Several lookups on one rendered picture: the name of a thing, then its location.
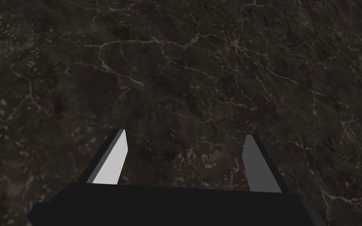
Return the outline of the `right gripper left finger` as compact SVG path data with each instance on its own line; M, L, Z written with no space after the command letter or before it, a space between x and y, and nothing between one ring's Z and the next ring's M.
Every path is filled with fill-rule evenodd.
M128 145L124 129L115 129L87 165L77 182L92 184L117 184Z

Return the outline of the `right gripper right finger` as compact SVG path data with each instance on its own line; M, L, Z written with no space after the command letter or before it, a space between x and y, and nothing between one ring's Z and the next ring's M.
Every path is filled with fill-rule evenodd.
M250 191L283 192L277 181L277 168L257 135L246 135L242 159Z

